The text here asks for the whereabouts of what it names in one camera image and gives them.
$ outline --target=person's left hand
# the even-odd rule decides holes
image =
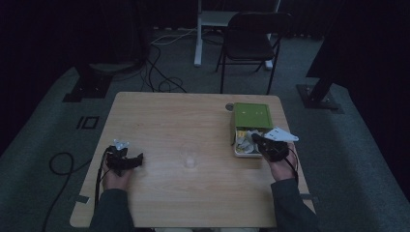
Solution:
[[[108,189],[121,189],[127,191],[128,184],[133,173],[133,169],[124,170],[122,176],[118,176],[113,170],[109,170],[106,166],[106,160],[103,163],[102,170],[107,172],[102,180],[102,186],[104,190]]]

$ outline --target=wooden table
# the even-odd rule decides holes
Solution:
[[[289,130],[274,96],[119,93],[80,192],[90,200],[76,202],[71,225],[89,226],[97,170],[116,138],[131,143],[129,157],[144,153],[129,189],[136,227],[275,227],[274,179],[264,159],[234,156],[230,102],[267,103],[274,125]],[[198,146],[195,168],[181,159],[187,142]],[[308,193],[301,167],[299,175],[299,189]],[[306,204],[313,210],[311,201]]]

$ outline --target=hand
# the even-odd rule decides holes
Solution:
[[[292,151],[295,151],[295,145],[293,143],[288,143],[287,146]],[[297,161],[295,155],[289,151],[289,155],[286,157],[293,166],[296,167]],[[286,179],[295,178],[292,167],[283,159],[281,161],[270,162],[267,158],[265,160],[269,163],[271,167],[271,173],[275,181],[282,181]]]
[[[113,170],[109,170],[106,166],[105,160],[102,170],[106,173],[102,179],[102,186],[104,190],[121,189],[127,191],[133,169],[123,171],[122,176],[120,177]]]

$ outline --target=black curtain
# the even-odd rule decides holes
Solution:
[[[408,199],[409,15],[404,0],[347,0],[307,73],[348,89]]]

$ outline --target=black cable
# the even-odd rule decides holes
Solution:
[[[97,210],[97,206],[99,205],[100,201],[100,182],[102,181],[103,177],[107,172],[105,172],[102,176],[102,171],[103,171],[103,162],[105,161],[105,155],[107,153],[107,150],[105,149],[105,152],[102,154],[102,162],[100,163],[99,167],[99,172],[97,173],[97,180],[96,180],[96,189],[94,191],[94,213]]]
[[[295,175],[295,180],[296,183],[299,185],[299,173],[298,173],[298,169],[299,169],[299,159],[298,159],[298,155],[296,155],[295,151],[293,151],[292,149],[288,148],[289,151],[291,151],[293,153],[293,156],[295,156],[296,158],[296,167],[292,165],[292,163],[290,163],[289,159],[284,158],[284,160],[287,162],[287,164],[289,164],[289,166],[292,168],[293,170],[293,174]]]
[[[162,85],[164,85],[166,83],[169,87],[167,92],[171,92],[171,91],[176,90],[176,89],[181,89],[183,92],[187,93],[187,91],[182,87],[183,81],[180,78],[178,78],[178,77],[167,77],[160,71],[160,69],[158,69],[156,67],[157,62],[161,57],[161,50],[160,50],[159,47],[157,47],[155,45],[152,45],[152,47],[154,47],[158,51],[158,56],[156,57],[154,62],[151,62],[150,60],[147,60],[148,63],[151,64],[151,68],[148,72],[148,83],[146,81],[144,81],[144,82],[151,88],[152,92],[165,92],[165,91],[163,91],[163,89],[161,87],[162,87]],[[152,82],[152,72],[153,72],[153,70],[156,70],[160,74],[160,76],[163,78],[163,81],[160,83],[160,85],[157,89],[154,87],[153,82]],[[180,83],[176,83],[172,79],[176,79],[176,80],[180,81]],[[171,89],[171,85],[168,82],[172,83],[176,87]]]
[[[69,158],[70,158],[71,163],[70,163],[70,171],[69,171],[69,172],[57,172],[57,171],[54,169],[54,167],[53,167],[54,159],[56,159],[56,158],[59,157],[59,156],[63,156],[63,155],[67,155],[67,156],[69,156]],[[43,230],[42,230],[42,231],[45,231],[45,228],[46,228],[47,222],[48,222],[48,218],[49,218],[50,215],[51,215],[51,211],[52,211],[52,209],[54,208],[55,203],[57,202],[57,200],[60,198],[61,194],[63,193],[64,189],[66,188],[67,183],[69,182],[69,179],[72,177],[72,174],[73,174],[74,172],[80,170],[81,168],[83,168],[85,165],[87,165],[87,164],[90,163],[90,162],[91,162],[91,159],[89,159],[88,161],[86,161],[85,163],[83,163],[82,165],[80,165],[78,168],[73,169],[73,166],[74,166],[74,158],[73,158],[73,155],[72,155],[72,154],[67,153],[67,152],[63,152],[63,153],[57,153],[57,154],[55,154],[54,156],[51,157],[51,159],[50,159],[49,162],[48,162],[48,167],[49,167],[49,169],[51,170],[51,172],[54,173],[55,175],[58,175],[58,176],[67,176],[67,178],[66,178],[66,182],[65,182],[64,185],[61,187],[61,189],[60,189],[60,191],[58,192],[57,196],[55,197],[55,199],[54,199],[53,202],[51,203],[51,206],[48,208],[47,215],[45,216],[45,219],[44,219],[44,222],[43,222]]]

